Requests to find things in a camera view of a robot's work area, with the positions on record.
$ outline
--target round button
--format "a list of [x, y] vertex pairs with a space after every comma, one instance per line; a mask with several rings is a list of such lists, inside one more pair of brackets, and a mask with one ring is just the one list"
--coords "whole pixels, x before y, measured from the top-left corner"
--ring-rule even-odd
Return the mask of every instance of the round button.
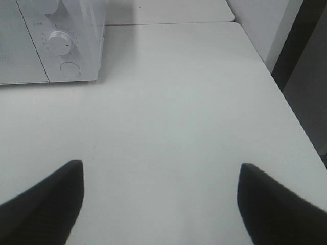
[[53, 14], [57, 11], [60, 0], [32, 0], [32, 3], [41, 14]]
[[54, 31], [48, 38], [48, 47], [55, 55], [66, 55], [74, 47], [74, 43], [66, 32]]
[[60, 71], [61, 73], [70, 78], [75, 78], [81, 73], [81, 69], [78, 67], [78, 65], [72, 62], [66, 62], [61, 64]]

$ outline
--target white table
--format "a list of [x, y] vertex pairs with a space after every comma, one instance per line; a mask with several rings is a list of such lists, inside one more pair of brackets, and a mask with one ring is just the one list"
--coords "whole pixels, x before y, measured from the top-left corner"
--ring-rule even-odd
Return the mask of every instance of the white table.
[[108, 0], [107, 25], [234, 21], [226, 0]]
[[0, 115], [0, 203], [83, 160], [68, 245], [250, 244], [244, 162], [327, 210], [326, 170], [236, 23], [107, 27], [97, 82], [0, 87]]

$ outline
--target microwave door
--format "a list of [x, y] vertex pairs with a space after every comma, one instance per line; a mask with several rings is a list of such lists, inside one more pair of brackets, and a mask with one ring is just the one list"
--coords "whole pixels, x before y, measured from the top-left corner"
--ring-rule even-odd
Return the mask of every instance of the microwave door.
[[14, 0], [0, 0], [0, 84], [49, 82]]

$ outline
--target white microwave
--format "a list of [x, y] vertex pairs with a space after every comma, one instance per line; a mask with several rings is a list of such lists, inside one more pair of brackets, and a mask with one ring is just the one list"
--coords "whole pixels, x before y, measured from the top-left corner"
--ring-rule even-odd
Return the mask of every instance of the white microwave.
[[96, 80], [105, 0], [0, 0], [0, 84]]

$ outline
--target white countertop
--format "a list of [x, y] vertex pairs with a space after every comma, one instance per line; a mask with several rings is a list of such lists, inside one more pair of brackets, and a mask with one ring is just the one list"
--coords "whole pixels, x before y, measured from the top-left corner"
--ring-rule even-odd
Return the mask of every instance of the white countertop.
[[226, 0], [108, 0], [107, 25], [228, 22]]
[[107, 27], [100, 78], [0, 87], [0, 203], [71, 159], [73, 244], [250, 244], [253, 163], [327, 210], [327, 172], [236, 23]]

